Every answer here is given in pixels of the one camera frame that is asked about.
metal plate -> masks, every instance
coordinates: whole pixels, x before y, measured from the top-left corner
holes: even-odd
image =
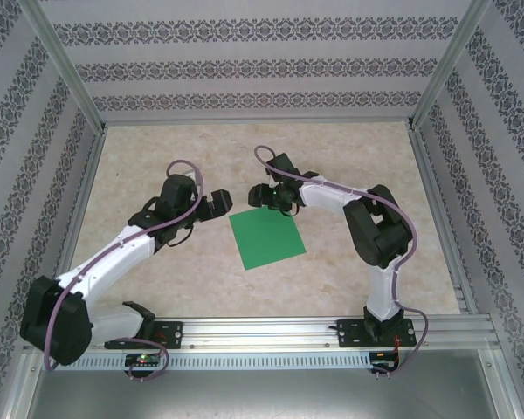
[[[41,374],[28,417],[497,418],[477,351],[423,351],[391,380],[377,380],[363,368],[174,368],[144,383],[131,382],[120,370]]]
[[[128,369],[128,356],[138,354],[84,354],[71,365],[59,366],[60,371],[121,371]],[[307,369],[370,368],[369,352],[345,351],[298,352],[281,354],[169,354],[170,371],[270,371]],[[156,371],[158,367],[137,365],[134,371]]]
[[[362,319],[339,319],[336,321],[340,347],[393,347],[396,336],[400,347],[414,347],[417,344],[415,329],[410,319],[402,320],[398,329],[382,337],[378,342],[365,330]]]

metal panel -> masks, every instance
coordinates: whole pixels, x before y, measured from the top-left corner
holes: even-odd
[[[43,357],[38,354],[21,355],[2,417],[14,419],[25,418],[29,415],[29,408],[38,383],[39,366],[42,362]]]
[[[497,415],[523,419],[524,411],[508,372],[503,351],[478,351],[478,355]]]
[[[122,372],[41,374],[30,418],[497,417],[475,351],[423,352],[399,377],[369,372],[171,371],[152,382]]]

cable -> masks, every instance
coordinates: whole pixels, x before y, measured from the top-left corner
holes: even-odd
[[[398,361],[400,361],[400,338],[398,338],[398,335],[394,336],[394,352],[396,353],[396,359],[394,360],[394,363],[396,364]]]
[[[190,236],[192,236],[192,231],[193,230],[194,230],[194,225],[192,225],[192,227],[190,227],[189,234],[187,234],[186,237],[183,240],[181,240],[180,242],[177,242],[175,244],[167,243],[167,246],[168,247],[177,247],[179,244],[183,244],[184,242],[186,242],[190,238]]]
[[[295,204],[295,207],[296,207],[296,210],[295,210],[295,214],[287,214],[284,210],[282,209],[279,209],[279,212],[281,213],[282,216],[289,216],[291,218],[293,218],[294,216],[296,216],[297,214],[299,214],[299,205],[298,204]]]
[[[190,161],[187,161],[187,160],[181,160],[181,159],[171,162],[167,166],[167,170],[165,172],[167,177],[169,177],[170,170],[177,163],[187,164],[188,166],[190,166],[194,170],[194,175],[195,175],[195,177],[196,177],[196,179],[198,181],[199,189],[200,189],[198,191],[198,195],[199,196],[203,196],[203,178],[202,178],[202,173],[200,172],[200,169],[197,167],[197,165],[195,165],[194,163],[192,163]],[[68,296],[68,294],[70,293],[72,288],[74,286],[76,286],[76,284],[81,282],[81,280],[85,277],[85,275],[96,264],[98,264],[99,261],[101,261],[101,259],[103,259],[106,255],[110,254],[115,249],[118,249],[119,247],[122,247],[124,244],[134,240],[137,237],[144,236],[144,235],[146,235],[148,233],[151,233],[152,231],[165,229],[165,228],[169,227],[170,225],[173,225],[173,224],[176,224],[176,223],[180,223],[182,220],[184,220],[186,217],[188,217],[194,211],[196,211],[196,208],[198,207],[198,205],[200,205],[201,201],[202,201],[201,199],[196,199],[194,204],[192,204],[192,206],[189,208],[188,211],[186,211],[184,214],[182,214],[181,216],[178,216],[177,218],[175,218],[173,220],[169,220],[166,223],[161,223],[161,224],[158,224],[158,225],[156,225],[154,227],[150,227],[148,229],[145,229],[145,230],[139,231],[137,233],[134,233],[133,235],[128,236],[128,237],[122,239],[119,243],[116,243],[116,244],[113,244],[112,246],[109,246],[104,251],[102,251],[99,255],[97,255],[95,258],[93,258],[86,266],[84,266],[84,268],[79,272],[78,275],[73,277],[72,282],[70,282],[70,284],[68,284],[68,286],[64,289],[64,291],[62,291],[62,293],[59,296],[59,299],[57,300],[56,304],[52,308],[51,319],[49,320],[48,327],[46,328],[45,347],[44,347],[44,350],[43,350],[43,352],[45,353],[44,364],[45,364],[45,370],[46,371],[53,371],[58,366],[57,362],[55,362],[54,365],[51,365],[52,332],[54,331],[54,324],[56,323],[56,318],[59,315],[60,307],[62,306],[62,303],[64,302],[64,300],[66,299],[66,297]],[[146,342],[149,345],[154,345],[155,344],[154,342],[150,342],[149,340],[146,340]]]
[[[130,377],[130,381],[138,380],[140,382],[144,382],[144,381],[153,380],[155,377],[161,375],[169,366],[169,351],[161,343],[153,342],[152,340],[145,340],[145,339],[138,339],[138,338],[121,338],[117,340],[119,342],[142,343],[144,345],[150,345],[153,347],[157,347],[159,349],[159,354],[163,354],[165,357],[165,364],[163,365],[163,367],[158,369],[154,373],[148,375],[147,377],[136,377],[132,375],[132,371],[134,367],[137,365],[137,364],[132,364],[130,366],[130,369],[128,370],[128,377]]]
[[[396,304],[396,306],[398,308],[400,308],[402,310],[405,310],[406,312],[419,314],[421,317],[423,317],[424,329],[423,329],[423,334],[421,335],[421,338],[417,342],[416,347],[413,349],[413,352],[411,352],[411,354],[408,356],[408,358],[405,360],[405,362],[402,365],[400,365],[395,371],[390,373],[390,375],[394,375],[394,374],[399,373],[401,370],[403,370],[410,363],[411,360],[413,360],[413,358],[417,354],[417,351],[419,351],[419,348],[424,344],[425,338],[427,337],[427,333],[429,332],[429,318],[427,317],[427,314],[425,314],[424,312],[422,312],[419,309],[407,307],[407,306],[404,306],[402,303],[400,303],[400,301],[398,300],[398,295],[397,295],[397,290],[396,290],[396,284],[397,284],[397,280],[398,280],[398,271],[399,271],[400,267],[403,264],[405,264],[413,256],[413,254],[416,252],[416,248],[417,248],[417,231],[416,231],[415,225],[413,225],[413,222],[410,220],[408,215],[405,212],[403,212],[403,210],[400,207],[398,207],[394,203],[391,203],[388,199],[384,199],[384,198],[382,198],[380,196],[372,195],[372,194],[370,194],[368,192],[363,192],[361,190],[357,190],[357,189],[353,189],[353,188],[347,188],[345,186],[339,185],[339,184],[334,183],[334,182],[319,181],[319,180],[311,179],[311,178],[308,178],[308,177],[303,177],[303,176],[299,176],[299,175],[293,175],[293,174],[291,174],[289,172],[285,172],[283,170],[279,170],[277,168],[273,168],[268,163],[266,163],[262,159],[262,157],[260,157],[259,150],[269,151],[270,153],[272,153],[273,157],[275,157],[276,154],[268,146],[260,145],[260,146],[256,146],[254,148],[254,157],[256,157],[256,159],[260,163],[262,163],[262,165],[264,165],[264,167],[267,170],[271,170],[272,172],[277,173],[278,175],[290,177],[290,178],[292,178],[292,179],[294,179],[296,181],[313,183],[313,184],[321,185],[321,186],[328,186],[329,188],[338,189],[341,192],[347,192],[350,195],[367,197],[369,199],[372,199],[374,201],[382,203],[382,204],[386,205],[387,207],[393,209],[395,212],[397,212],[400,215],[400,217],[410,227],[411,236],[413,237],[412,240],[411,240],[411,248],[408,251],[408,253],[406,253],[406,255],[394,265],[394,273],[392,275],[392,299],[394,300],[394,303]]]

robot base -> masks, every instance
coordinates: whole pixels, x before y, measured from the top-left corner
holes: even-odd
[[[413,322],[400,319],[387,333],[375,338],[367,331],[365,319],[339,319],[335,330],[338,331],[340,347],[393,347],[396,337],[398,346],[414,347],[417,344]]]
[[[151,334],[144,337],[147,340],[162,344],[167,349],[180,349],[183,341],[182,321],[154,321]],[[105,349],[149,349],[154,348],[149,345],[134,342],[120,342],[110,340],[105,342]]]

enclosure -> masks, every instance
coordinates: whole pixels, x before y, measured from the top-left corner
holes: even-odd
[[[330,328],[369,295],[345,218],[301,209],[303,251],[247,268],[230,217],[267,182],[258,144],[387,185],[415,223],[400,299],[431,324],[399,376]],[[135,351],[102,345],[45,372],[19,337],[30,285],[180,158],[231,211],[100,301],[182,322],[168,372],[130,382]],[[114,415],[524,417],[524,0],[0,0],[0,417]]]

